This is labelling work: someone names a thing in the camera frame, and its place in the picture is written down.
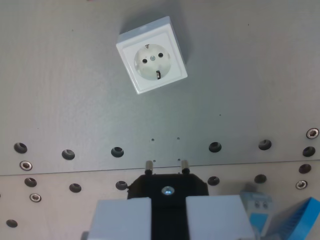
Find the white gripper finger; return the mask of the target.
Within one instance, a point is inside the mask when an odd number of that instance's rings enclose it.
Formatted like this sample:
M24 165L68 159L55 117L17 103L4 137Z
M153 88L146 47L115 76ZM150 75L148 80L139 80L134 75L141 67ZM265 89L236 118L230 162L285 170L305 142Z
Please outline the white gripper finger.
M188 196L186 214L191 240L254 240L239 195Z
M152 201L148 197L100 200L88 232L90 240L150 240Z

